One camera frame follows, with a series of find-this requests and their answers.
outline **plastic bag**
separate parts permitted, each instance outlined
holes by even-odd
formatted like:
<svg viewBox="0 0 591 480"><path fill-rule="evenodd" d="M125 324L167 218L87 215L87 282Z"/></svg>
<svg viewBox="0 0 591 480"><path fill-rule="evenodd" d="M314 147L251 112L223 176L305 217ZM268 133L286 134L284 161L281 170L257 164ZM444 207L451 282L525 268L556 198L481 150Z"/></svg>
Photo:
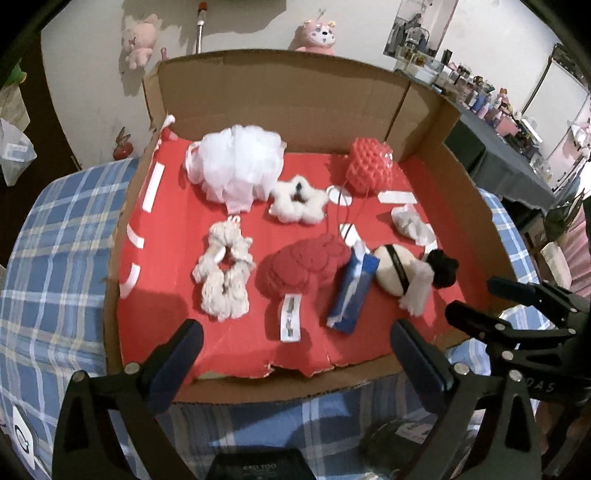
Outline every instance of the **plastic bag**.
<svg viewBox="0 0 591 480"><path fill-rule="evenodd" d="M0 165L6 185L12 187L37 154L28 137L0 118Z"/></svg>
<svg viewBox="0 0 591 480"><path fill-rule="evenodd" d="M396 230L414 240L416 245L426 247L435 242L435 234L421 220L420 215L411 204L407 203L403 207L394 207L390 215L394 225L396 225Z"/></svg>

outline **table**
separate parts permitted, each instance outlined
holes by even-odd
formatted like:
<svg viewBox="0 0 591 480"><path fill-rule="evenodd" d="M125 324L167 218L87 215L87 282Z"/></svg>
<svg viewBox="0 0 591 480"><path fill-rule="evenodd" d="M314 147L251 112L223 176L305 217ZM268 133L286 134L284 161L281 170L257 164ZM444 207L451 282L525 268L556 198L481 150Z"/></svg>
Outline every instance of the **table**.
<svg viewBox="0 0 591 480"><path fill-rule="evenodd" d="M556 203L528 160L472 112L462 113L445 143L481 189L543 214Z"/></svg>

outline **white star-shaped plush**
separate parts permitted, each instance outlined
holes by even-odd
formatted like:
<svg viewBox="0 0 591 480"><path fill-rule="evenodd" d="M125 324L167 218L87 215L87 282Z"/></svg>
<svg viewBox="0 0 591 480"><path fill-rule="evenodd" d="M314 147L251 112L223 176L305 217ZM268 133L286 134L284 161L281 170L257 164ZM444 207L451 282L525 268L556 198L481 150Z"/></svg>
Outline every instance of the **white star-shaped plush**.
<svg viewBox="0 0 591 480"><path fill-rule="evenodd" d="M324 190L315 189L301 175L290 181L278 181L271 190L271 196L274 201L269 213L281 223L320 223L324 220L324 206L329 201Z"/></svg>

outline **metal pole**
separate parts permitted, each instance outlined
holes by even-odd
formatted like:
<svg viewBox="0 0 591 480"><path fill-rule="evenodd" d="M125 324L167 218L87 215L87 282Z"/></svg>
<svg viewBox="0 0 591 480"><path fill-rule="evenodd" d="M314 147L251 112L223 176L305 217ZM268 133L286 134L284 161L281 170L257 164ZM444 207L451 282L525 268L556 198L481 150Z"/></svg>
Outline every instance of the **metal pole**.
<svg viewBox="0 0 591 480"><path fill-rule="evenodd" d="M207 18L207 2L201 2L199 4L199 13L197 15L197 45L195 53L201 53L201 47L203 44L203 26L205 25L205 19Z"/></svg>

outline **white paper strip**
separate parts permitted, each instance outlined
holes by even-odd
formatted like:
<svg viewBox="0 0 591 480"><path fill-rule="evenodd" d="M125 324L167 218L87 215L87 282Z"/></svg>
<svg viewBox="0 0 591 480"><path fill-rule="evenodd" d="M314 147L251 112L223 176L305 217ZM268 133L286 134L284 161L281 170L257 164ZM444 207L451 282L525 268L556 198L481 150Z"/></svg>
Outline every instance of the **white paper strip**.
<svg viewBox="0 0 591 480"><path fill-rule="evenodd" d="M340 236L343 238L343 240L345 240L345 245L347 245L347 247L350 247L350 248L353 248L353 246L357 242L362 242L365 245L365 242L359 236L359 233L357 232L355 225L352 225L350 230L349 230L349 225L351 225L351 224L350 223L341 223L339 226ZM367 254L369 253L369 248L365 247L365 253L367 253Z"/></svg>
<svg viewBox="0 0 591 480"><path fill-rule="evenodd" d="M417 203L417 199L412 192L399 192L398 190L386 190L385 192L378 193L378 200L380 203L390 204L406 204L406 203Z"/></svg>
<svg viewBox="0 0 591 480"><path fill-rule="evenodd" d="M154 200L156 199L156 192L158 191L158 187L160 185L160 180L162 180L163 173L164 165L162 165L160 162L156 162L156 165L154 165L154 170L152 171L152 176L150 177L150 182L148 183L148 188L146 188L144 202L142 203L142 210L144 212L152 212Z"/></svg>
<svg viewBox="0 0 591 480"><path fill-rule="evenodd" d="M433 230L433 227L431 226L430 223L427 224L427 227L429 228L429 230L431 230L433 232L433 235L435 235L435 231ZM435 237L435 240L425 247L425 253L423 255L423 260L425 260L427 258L427 255L429 254L429 252L436 250L437 248L438 248L437 247L437 237Z"/></svg>
<svg viewBox="0 0 591 480"><path fill-rule="evenodd" d="M139 265L132 263L131 264L131 271L129 272L129 277L125 283L119 284L119 297L122 299L126 299L131 291L134 289L135 284L138 282L139 279Z"/></svg>
<svg viewBox="0 0 591 480"><path fill-rule="evenodd" d="M299 342L301 294L288 294L283 298L281 307L281 341L285 343Z"/></svg>
<svg viewBox="0 0 591 480"><path fill-rule="evenodd" d="M127 224L127 238L135 248L142 249L144 247L145 239L134 232L130 224Z"/></svg>

